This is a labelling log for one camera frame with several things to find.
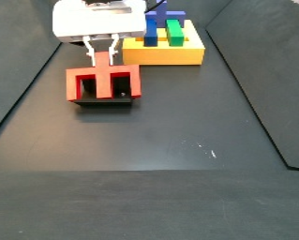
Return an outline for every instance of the blue block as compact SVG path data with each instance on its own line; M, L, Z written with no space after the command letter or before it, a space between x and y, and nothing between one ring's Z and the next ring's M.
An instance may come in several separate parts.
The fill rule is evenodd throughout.
M157 46L156 23L153 19L146 19L146 33L144 35L144 46Z

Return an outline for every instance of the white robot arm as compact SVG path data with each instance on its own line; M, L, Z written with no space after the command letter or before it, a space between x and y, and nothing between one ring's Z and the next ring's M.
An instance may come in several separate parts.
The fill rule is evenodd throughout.
M82 41L94 66L89 41L112 39L109 64L120 38L137 38L145 34L144 0L121 0L88 5L81 0L60 0L53 6L51 30L61 42Z

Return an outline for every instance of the white speck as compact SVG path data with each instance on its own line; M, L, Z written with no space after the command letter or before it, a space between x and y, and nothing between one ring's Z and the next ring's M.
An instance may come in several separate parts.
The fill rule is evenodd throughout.
M216 158L216 155L213 154L213 151L212 151L212 150L210 150L210 154L212 154L213 158Z

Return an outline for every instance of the green block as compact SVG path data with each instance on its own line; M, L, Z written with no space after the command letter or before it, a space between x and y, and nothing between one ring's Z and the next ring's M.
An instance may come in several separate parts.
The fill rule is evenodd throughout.
M177 20L174 19L165 20L165 31L169 46L181 47L184 45L184 34Z

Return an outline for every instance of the yellow block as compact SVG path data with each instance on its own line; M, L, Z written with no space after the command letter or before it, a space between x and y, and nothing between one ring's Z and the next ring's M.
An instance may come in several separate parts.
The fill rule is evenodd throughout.
M144 47L138 38L125 38L122 44L124 65L201 65L204 44L190 20L184 21L185 37L181 47L170 47L164 28L157 28L157 47Z

